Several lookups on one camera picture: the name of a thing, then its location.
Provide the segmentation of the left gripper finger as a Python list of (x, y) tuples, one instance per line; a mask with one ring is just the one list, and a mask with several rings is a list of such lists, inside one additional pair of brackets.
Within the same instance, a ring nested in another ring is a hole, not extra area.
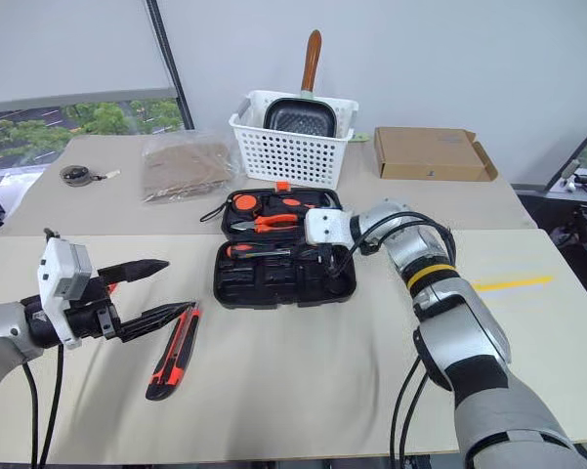
[(193, 301), (161, 305), (143, 312), (138, 318), (122, 322), (119, 328), (119, 339), (129, 342), (138, 337), (150, 334), (162, 328), (181, 314), (190, 312), (196, 303)]
[(105, 284), (132, 282), (153, 276), (169, 265), (170, 263), (165, 260), (142, 259), (98, 269), (98, 274)]

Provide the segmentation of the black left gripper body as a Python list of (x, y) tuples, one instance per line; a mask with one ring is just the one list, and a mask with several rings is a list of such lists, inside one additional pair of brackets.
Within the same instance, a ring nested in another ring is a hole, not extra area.
[(77, 338), (121, 338), (121, 320), (111, 299), (118, 283), (114, 278), (93, 277), (79, 299), (69, 300), (65, 315)]

